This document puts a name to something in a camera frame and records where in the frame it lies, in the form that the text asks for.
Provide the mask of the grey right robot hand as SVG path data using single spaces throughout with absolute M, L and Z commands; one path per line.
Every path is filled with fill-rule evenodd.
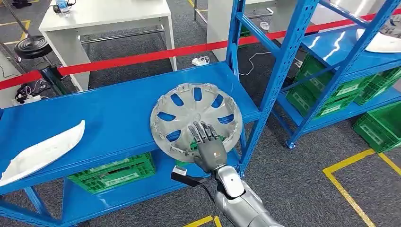
M 227 164 L 227 151 L 210 124 L 194 121 L 188 126 L 198 147 L 194 162 L 207 174 Z

